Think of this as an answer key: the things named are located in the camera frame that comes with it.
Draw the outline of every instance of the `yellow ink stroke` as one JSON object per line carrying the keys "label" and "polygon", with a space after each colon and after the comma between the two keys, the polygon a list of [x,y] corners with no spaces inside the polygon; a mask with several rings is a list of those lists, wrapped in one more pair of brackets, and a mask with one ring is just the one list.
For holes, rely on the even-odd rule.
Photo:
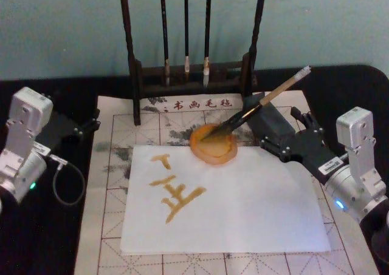
{"label": "yellow ink stroke", "polygon": [[175,175],[170,175],[169,177],[163,179],[163,180],[156,180],[156,181],[152,181],[149,185],[150,186],[157,186],[157,185],[161,185],[161,184],[167,184],[169,183],[170,181],[172,181],[172,179],[176,178]]}
{"label": "yellow ink stroke", "polygon": [[168,162],[168,158],[170,158],[170,154],[156,155],[155,157],[152,157],[150,161],[161,161],[164,167],[170,170],[171,166]]}
{"label": "yellow ink stroke", "polygon": [[185,206],[187,205],[189,202],[191,202],[193,199],[195,199],[196,197],[199,197],[201,194],[203,194],[206,189],[203,188],[203,187],[198,187],[196,188],[195,190],[193,190],[186,198],[182,198],[182,191],[185,189],[185,185],[184,184],[180,184],[177,188],[174,188],[172,187],[170,184],[166,184],[164,186],[164,188],[169,191],[169,193],[171,194],[171,197],[172,198],[175,198],[178,200],[178,203],[177,204],[174,204],[173,202],[171,202],[168,198],[164,198],[161,200],[161,203],[165,203],[167,204],[170,209],[171,209],[171,212],[168,216],[168,218],[166,219],[166,224],[168,224],[169,222],[171,222],[171,220],[173,219],[173,217]]}

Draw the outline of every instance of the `cable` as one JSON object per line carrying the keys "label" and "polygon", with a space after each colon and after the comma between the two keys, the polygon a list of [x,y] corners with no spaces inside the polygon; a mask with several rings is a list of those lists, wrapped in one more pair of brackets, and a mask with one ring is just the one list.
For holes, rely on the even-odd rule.
{"label": "cable", "polygon": [[63,167],[63,164],[59,164],[58,167],[57,167],[57,171],[55,172],[54,174],[54,178],[53,178],[53,192],[54,192],[54,196],[55,198],[58,200],[58,202],[60,202],[62,205],[65,205],[65,206],[74,206],[76,205],[78,202],[81,201],[81,199],[83,198],[84,194],[85,194],[85,188],[86,188],[86,185],[85,185],[85,178],[84,178],[84,175],[83,173],[80,171],[80,169],[78,169],[76,166],[74,166],[72,163],[67,163],[66,166],[70,166],[71,168],[73,168],[78,176],[81,178],[81,184],[82,184],[82,191],[81,191],[81,194],[80,196],[78,196],[78,198],[74,201],[74,202],[66,202],[64,201],[63,199],[61,199],[61,197],[58,195],[57,193],[57,188],[56,188],[56,183],[57,183],[57,177],[58,177],[58,174],[60,173],[60,171],[62,170],[62,167]]}

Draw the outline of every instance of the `paper sheet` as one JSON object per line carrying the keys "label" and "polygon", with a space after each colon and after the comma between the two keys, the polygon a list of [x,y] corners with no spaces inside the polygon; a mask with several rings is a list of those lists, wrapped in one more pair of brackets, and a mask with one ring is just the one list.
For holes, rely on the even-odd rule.
{"label": "paper sheet", "polygon": [[[170,154],[171,169],[155,155]],[[164,184],[185,185],[182,198],[206,191],[165,223],[172,204]],[[222,166],[196,158],[189,147],[135,146],[120,249],[123,254],[279,253],[330,250],[309,172],[283,164],[259,147],[241,147]]]}

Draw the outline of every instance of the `brown ink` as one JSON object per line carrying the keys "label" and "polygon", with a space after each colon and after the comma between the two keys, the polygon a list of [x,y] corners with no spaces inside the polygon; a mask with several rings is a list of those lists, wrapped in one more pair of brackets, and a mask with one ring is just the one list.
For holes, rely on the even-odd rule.
{"label": "brown ink", "polygon": [[168,158],[170,158],[170,154],[156,155],[152,157],[150,161],[161,161],[165,168],[168,170],[171,169]]}
{"label": "brown ink", "polygon": [[220,105],[223,106],[223,107],[232,107],[232,104],[230,103],[230,100],[228,100],[228,99],[221,100],[221,104]]}
{"label": "brown ink", "polygon": [[199,108],[199,107],[200,107],[200,104],[197,103],[196,101],[192,101],[192,103],[190,103],[190,105],[189,105],[189,109]]}
{"label": "brown ink", "polygon": [[176,178],[175,175],[170,175],[169,177],[163,179],[163,180],[156,180],[156,181],[153,181],[151,182],[149,185],[150,186],[157,186],[157,185],[161,185],[161,184],[167,184],[169,183],[170,181],[172,181],[172,179]]}
{"label": "brown ink", "polygon": [[207,103],[205,104],[205,106],[211,107],[211,108],[215,108],[215,107],[216,107],[216,105],[214,105],[214,104],[212,103],[212,99],[209,99],[209,100],[207,101]]}
{"label": "brown ink", "polygon": [[182,101],[177,101],[176,104],[174,105],[174,109],[177,109],[177,110],[180,110],[183,107],[183,105],[181,105],[181,103],[183,103]]}
{"label": "brown ink", "polygon": [[169,222],[171,222],[171,220],[173,219],[173,217],[185,206],[187,205],[189,202],[191,202],[193,199],[195,199],[196,197],[199,197],[201,194],[203,194],[206,189],[203,188],[203,187],[197,187],[195,190],[193,190],[188,196],[186,196],[185,198],[182,198],[182,191],[185,189],[185,185],[184,184],[180,184],[178,185],[177,188],[174,188],[172,187],[170,184],[166,184],[164,186],[164,188],[169,191],[169,193],[171,194],[172,198],[175,198],[178,200],[178,203],[177,204],[174,204],[173,202],[170,201],[169,198],[164,198],[161,200],[161,203],[165,203],[167,204],[170,209],[171,209],[171,212],[169,214],[169,216],[167,217],[166,219],[166,224],[168,224]]}

